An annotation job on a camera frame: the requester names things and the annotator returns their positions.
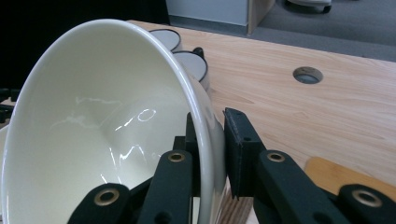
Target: white bowl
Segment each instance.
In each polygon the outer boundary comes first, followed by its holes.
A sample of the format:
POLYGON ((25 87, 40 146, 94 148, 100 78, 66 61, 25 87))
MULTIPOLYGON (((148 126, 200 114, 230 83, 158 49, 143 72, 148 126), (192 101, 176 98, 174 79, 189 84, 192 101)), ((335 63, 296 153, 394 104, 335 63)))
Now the white bowl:
POLYGON ((193 51, 181 50, 173 53, 185 71, 197 81, 199 81, 206 91, 209 91, 210 84, 209 76, 207 75, 207 62, 205 58, 199 56, 193 51))
POLYGON ((107 182, 133 188, 185 134, 191 112, 201 161, 199 223, 224 190, 224 136, 210 100, 172 53, 126 21, 90 21, 56 40, 27 78, 9 124, 5 223, 66 223, 107 182))

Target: wooden tabletop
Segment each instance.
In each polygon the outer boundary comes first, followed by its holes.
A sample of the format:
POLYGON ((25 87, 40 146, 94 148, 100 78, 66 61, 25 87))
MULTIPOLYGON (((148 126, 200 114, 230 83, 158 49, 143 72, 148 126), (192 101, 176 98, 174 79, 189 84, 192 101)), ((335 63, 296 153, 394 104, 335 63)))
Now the wooden tabletop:
POLYGON ((301 167, 321 157, 396 186, 396 63, 131 22, 173 29, 183 49, 204 49, 221 121, 225 107, 241 110, 267 148, 301 167), (302 66, 318 69, 322 81, 295 80, 302 66))

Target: screw hole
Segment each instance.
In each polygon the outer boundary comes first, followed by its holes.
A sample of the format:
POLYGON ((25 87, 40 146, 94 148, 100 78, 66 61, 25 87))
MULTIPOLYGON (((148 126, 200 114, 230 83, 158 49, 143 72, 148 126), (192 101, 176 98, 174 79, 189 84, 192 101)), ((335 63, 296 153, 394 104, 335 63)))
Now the screw hole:
POLYGON ((323 79, 323 74, 313 67, 299 67, 294 70, 293 76, 304 84, 317 84, 323 79))
POLYGON ((117 189, 103 189, 95 195, 94 202, 99 206, 107 206, 114 203, 120 197, 117 189))
POLYGON ((355 189, 352 191, 352 196, 356 201, 365 204, 370 207, 382 206, 382 201, 375 196, 372 192, 364 189, 355 189))
POLYGON ((276 152, 271 152, 271 153, 269 153, 269 154, 267 155, 267 158, 268 158, 270 161, 276 161, 276 162, 282 162, 282 161, 285 160, 285 157, 284 157, 283 155, 281 155, 281 154, 279 154, 279 153, 276 153, 276 152))
POLYGON ((173 162, 184 161, 184 159, 185 156, 181 153, 172 153, 168 156, 168 160, 173 162))
POLYGON ((156 224, 168 224, 172 220, 172 217, 167 212, 161 212, 155 216, 154 221, 156 224))

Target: floor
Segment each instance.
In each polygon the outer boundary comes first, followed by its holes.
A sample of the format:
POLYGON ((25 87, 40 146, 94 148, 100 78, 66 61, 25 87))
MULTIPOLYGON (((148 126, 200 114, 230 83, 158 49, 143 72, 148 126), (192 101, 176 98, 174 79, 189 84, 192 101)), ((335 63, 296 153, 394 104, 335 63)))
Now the floor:
POLYGON ((323 14, 322 7, 285 6, 276 0, 251 35, 241 25, 175 16, 170 21, 189 29, 396 62, 394 8, 394 0, 332 0, 332 10, 323 14))

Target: brass insert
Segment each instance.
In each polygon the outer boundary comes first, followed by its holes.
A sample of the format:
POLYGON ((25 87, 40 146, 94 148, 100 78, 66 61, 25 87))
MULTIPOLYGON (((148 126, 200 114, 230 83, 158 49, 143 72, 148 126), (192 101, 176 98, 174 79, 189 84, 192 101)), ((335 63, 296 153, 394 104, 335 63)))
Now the brass insert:
POLYGON ((95 195, 94 202, 99 206, 107 206, 114 203, 120 197, 117 189, 102 189, 95 195))
POLYGON ((285 157, 283 155, 276 152, 268 153, 267 158, 270 161, 276 161, 276 162, 282 162, 285 160, 285 157))
POLYGON ((376 197, 372 192, 364 189, 355 189, 352 191, 352 196, 356 201, 370 207, 382 206, 382 201, 376 197))
POLYGON ((184 161, 186 157, 178 152, 172 153, 168 156, 168 160, 172 162, 179 162, 179 161, 184 161))

